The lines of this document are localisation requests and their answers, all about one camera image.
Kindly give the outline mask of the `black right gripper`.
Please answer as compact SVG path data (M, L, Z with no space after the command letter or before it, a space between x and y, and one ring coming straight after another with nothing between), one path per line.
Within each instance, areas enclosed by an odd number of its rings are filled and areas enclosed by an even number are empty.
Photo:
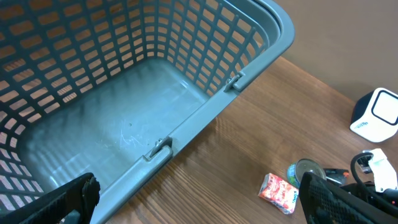
M390 211L388 208L383 206L380 201L376 200L376 198L369 193L373 192L375 195L381 197L383 202L386 202L394 208L397 208L397 189L387 189L380 193L376 192L375 185L372 182L365 182L364 185L366 186L367 190L364 190L358 184L344 185L341 187L341 189L351 195L354 195L357 198L360 198L366 203L372 205L373 207L397 218L397 212Z

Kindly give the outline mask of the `grey plastic mesh basket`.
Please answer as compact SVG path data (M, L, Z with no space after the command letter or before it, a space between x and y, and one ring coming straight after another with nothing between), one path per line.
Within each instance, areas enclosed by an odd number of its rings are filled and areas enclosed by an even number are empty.
M91 172L106 222L294 38L274 1L2 1L1 218Z

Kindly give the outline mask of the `white barcode scanner box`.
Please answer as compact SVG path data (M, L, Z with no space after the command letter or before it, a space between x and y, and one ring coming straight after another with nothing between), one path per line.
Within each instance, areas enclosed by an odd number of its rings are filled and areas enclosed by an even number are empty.
M360 98L353 109L352 132L370 142L383 142L397 133L397 94L377 88Z

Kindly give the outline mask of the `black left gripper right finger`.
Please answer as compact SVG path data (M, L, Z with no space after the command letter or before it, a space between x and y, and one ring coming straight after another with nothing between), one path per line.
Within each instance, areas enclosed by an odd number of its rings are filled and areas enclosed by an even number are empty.
M307 223L384 223L397 224L397 218L349 194L319 176L303 175L299 198Z

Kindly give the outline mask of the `round metal tin can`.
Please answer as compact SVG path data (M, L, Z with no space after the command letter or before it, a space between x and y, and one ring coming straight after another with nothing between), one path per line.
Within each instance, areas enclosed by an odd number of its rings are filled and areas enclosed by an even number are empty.
M299 188L304 173L311 172L326 180L325 171L321 166L311 159L301 159L289 165L287 169L287 180L294 187Z

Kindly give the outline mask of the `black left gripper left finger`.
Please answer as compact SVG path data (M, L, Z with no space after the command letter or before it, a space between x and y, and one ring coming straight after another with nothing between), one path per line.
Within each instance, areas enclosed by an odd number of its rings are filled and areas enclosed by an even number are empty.
M100 183L89 172L1 218L1 223L89 223L100 200Z

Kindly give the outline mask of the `red snack packet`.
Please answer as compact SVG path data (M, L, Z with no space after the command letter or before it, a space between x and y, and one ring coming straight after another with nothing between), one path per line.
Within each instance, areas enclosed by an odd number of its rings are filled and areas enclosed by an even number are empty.
M286 215L293 214L299 190L281 177L269 173L264 177L258 196L276 206Z

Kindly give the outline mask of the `black and clear foil pouch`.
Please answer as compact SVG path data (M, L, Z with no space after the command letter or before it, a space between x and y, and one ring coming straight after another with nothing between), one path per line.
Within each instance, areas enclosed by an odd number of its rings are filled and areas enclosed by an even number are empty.
M324 169L326 180L331 184L341 187L345 185L349 177L349 170L346 169Z

